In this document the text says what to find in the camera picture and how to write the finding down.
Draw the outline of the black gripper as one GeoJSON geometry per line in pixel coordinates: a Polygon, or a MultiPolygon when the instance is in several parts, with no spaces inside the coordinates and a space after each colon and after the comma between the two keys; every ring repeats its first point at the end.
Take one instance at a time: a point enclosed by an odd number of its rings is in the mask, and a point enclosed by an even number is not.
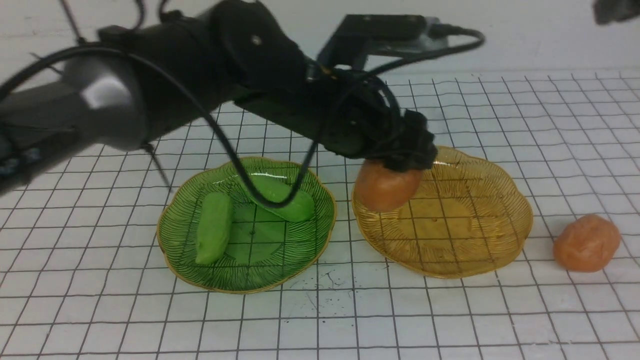
{"type": "Polygon", "coordinates": [[[427,118],[412,110],[400,117],[374,85],[361,84],[340,100],[354,79],[345,70],[284,64],[239,79],[235,104],[342,157],[382,158],[397,173],[430,170],[438,148],[427,118]]]}

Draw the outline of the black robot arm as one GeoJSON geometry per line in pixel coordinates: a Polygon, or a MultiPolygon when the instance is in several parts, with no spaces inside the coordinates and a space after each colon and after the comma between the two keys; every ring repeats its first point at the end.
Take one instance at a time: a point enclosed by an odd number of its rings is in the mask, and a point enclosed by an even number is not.
{"type": "Polygon", "coordinates": [[[381,73],[440,57],[418,44],[436,25],[423,16],[348,14],[318,59],[305,55],[259,1],[222,0],[195,17],[174,10],[147,28],[117,25],[36,60],[1,85],[1,192],[93,145],[150,150],[202,118],[240,160],[213,118],[226,102],[345,158],[426,170],[437,154],[426,117],[401,112],[381,73]]]}

